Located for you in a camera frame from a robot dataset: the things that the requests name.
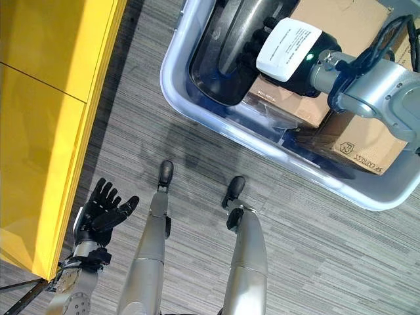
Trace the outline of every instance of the yellow cabinet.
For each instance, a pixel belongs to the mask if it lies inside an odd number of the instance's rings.
[[[0,258],[55,276],[126,0],[0,0]]]
[[[48,277],[85,103],[1,70],[1,258]]]
[[[87,102],[114,5],[1,0],[1,62]]]

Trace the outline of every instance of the white label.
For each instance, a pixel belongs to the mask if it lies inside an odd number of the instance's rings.
[[[272,30],[257,58],[257,68],[278,81],[286,82],[321,36],[310,24],[284,18]]]

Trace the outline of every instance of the gray carpet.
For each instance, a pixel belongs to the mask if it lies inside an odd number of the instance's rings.
[[[220,202],[243,174],[243,198],[260,209],[266,238],[268,315],[420,314],[420,189],[392,211],[362,210],[177,114],[159,69],[181,3],[130,1],[119,30],[70,224],[100,177],[140,204],[114,230],[91,314],[115,314],[165,158],[175,175],[163,313],[215,315],[222,306],[235,236]],[[68,232],[62,257],[71,244]],[[1,263],[1,285],[33,278]],[[0,295],[1,313],[26,291]],[[43,314],[51,298],[40,294],[22,314]]]

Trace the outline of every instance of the cardboard box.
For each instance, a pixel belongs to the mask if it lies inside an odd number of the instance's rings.
[[[407,142],[395,138],[377,119],[333,113],[317,131],[301,131],[300,146],[370,173],[382,175]]]
[[[389,10],[376,0],[301,0],[291,17],[331,34],[344,52],[358,56],[375,39],[388,15]],[[329,111],[326,94],[317,98],[299,96],[261,76],[245,100],[275,106],[279,114],[312,128],[319,127]]]

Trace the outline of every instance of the white plastic bin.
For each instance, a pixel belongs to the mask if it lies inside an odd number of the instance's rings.
[[[188,75],[192,53],[205,29],[215,0],[187,0],[181,10],[161,67],[163,95],[183,115],[265,156],[335,194],[372,210],[381,211],[400,205],[420,183],[420,157],[402,152],[392,167],[377,176],[354,169],[352,179],[337,178],[334,172],[282,146],[282,131],[276,122],[244,103],[221,108],[200,96]]]

